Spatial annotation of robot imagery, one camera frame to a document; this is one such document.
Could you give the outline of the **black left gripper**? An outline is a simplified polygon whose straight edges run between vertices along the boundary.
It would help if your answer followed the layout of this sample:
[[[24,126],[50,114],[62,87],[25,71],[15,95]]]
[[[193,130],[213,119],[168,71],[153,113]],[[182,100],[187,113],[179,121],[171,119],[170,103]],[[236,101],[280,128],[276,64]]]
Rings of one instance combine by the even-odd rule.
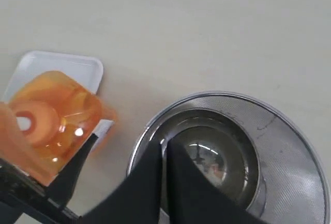
[[[73,196],[82,167],[97,141],[92,133],[74,157],[47,187],[1,159],[1,203],[14,212],[25,213],[41,223],[80,223],[81,217],[66,205]]]

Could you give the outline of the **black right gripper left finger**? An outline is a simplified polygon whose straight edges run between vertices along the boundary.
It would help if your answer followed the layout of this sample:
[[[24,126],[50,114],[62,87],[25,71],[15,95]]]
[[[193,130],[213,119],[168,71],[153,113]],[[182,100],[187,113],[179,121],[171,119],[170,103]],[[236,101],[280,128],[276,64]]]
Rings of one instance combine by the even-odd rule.
[[[127,178],[80,223],[158,223],[161,179],[162,149],[152,141]]]

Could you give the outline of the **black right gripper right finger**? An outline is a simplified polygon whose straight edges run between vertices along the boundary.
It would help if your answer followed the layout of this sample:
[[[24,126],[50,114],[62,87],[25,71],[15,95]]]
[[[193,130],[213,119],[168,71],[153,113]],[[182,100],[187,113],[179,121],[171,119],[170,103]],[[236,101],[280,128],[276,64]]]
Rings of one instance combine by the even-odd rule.
[[[265,223],[216,189],[193,163],[180,135],[167,143],[170,223]]]

